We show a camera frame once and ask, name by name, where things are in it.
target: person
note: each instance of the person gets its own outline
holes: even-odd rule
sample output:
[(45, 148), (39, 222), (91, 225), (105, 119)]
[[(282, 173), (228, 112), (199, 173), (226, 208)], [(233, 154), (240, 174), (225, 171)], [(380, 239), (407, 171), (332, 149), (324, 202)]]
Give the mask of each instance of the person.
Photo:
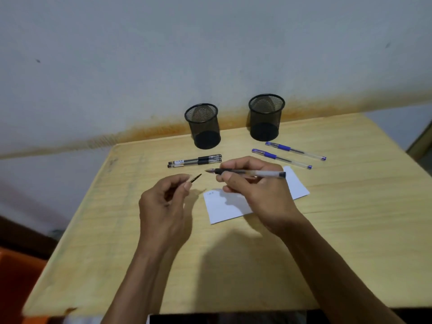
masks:
[[(228, 160), (220, 167), (283, 171), (254, 157)], [(185, 228), (183, 203), (192, 185), (188, 179), (186, 174), (168, 176), (142, 194), (138, 247), (103, 324), (146, 321), (159, 265)], [(225, 192), (241, 193), (262, 224), (284, 242), (331, 323), (404, 323), (300, 213), (286, 180), (245, 178), (228, 171), (216, 180), (225, 182)]]

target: tabletop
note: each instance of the tabletop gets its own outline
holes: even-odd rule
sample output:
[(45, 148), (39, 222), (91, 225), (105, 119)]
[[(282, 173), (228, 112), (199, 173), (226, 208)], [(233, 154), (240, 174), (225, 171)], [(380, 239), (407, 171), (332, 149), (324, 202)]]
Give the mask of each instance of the tabletop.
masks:
[(432, 179), (373, 122), (349, 114), (281, 123), (274, 142), (327, 156), (325, 162), (265, 146), (247, 128), (221, 137), (212, 150), (184, 135), (113, 147), (24, 313), (104, 314), (137, 246), (140, 195), (182, 172), (203, 173), (185, 202), (190, 238), (177, 256), (178, 247), (164, 258), (152, 311), (317, 308), (289, 251), (255, 215), (209, 223), (203, 192), (223, 185), (203, 172), (213, 165), (167, 168), (171, 160), (216, 153), (228, 160), (252, 155), (252, 148), (313, 165), (292, 167), (310, 191), (297, 207), (386, 305), (432, 305)]

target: white paper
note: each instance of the white paper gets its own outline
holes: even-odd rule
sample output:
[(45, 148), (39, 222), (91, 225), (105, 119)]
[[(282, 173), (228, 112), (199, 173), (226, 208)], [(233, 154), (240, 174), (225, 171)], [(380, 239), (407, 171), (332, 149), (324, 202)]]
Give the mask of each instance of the white paper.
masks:
[[(300, 182), (291, 167), (285, 166), (286, 181), (293, 199), (307, 196), (309, 191)], [(246, 199), (239, 193), (226, 193), (223, 190), (211, 190), (204, 193), (210, 223), (219, 223), (227, 219), (240, 217), (252, 212)]]

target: black mesh pen holder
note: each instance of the black mesh pen holder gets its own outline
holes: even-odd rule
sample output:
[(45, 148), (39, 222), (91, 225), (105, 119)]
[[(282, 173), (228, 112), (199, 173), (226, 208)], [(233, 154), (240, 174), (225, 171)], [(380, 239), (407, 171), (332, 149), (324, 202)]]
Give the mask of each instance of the black mesh pen holder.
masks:
[(276, 94), (260, 94), (249, 101), (251, 136), (271, 141), (279, 135), (279, 123), (285, 100)]
[(196, 104), (184, 113), (191, 128), (195, 146), (200, 149), (211, 149), (220, 142), (218, 110), (210, 103)]

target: hand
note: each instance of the hand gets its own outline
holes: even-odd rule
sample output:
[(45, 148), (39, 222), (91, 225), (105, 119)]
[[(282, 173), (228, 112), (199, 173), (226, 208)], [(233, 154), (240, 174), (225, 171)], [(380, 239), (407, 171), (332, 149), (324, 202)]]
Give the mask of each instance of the hand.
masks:
[[(220, 168), (283, 171), (282, 166), (264, 162), (255, 157), (243, 157), (221, 163)], [(289, 224), (305, 220), (298, 211), (284, 179), (245, 178), (225, 171), (217, 175), (218, 182), (225, 182), (225, 192), (238, 192), (245, 196), (252, 211), (273, 234), (281, 236)]]
[(183, 202), (192, 186), (187, 174), (165, 177), (141, 195), (139, 245), (168, 247), (182, 236), (185, 226)]

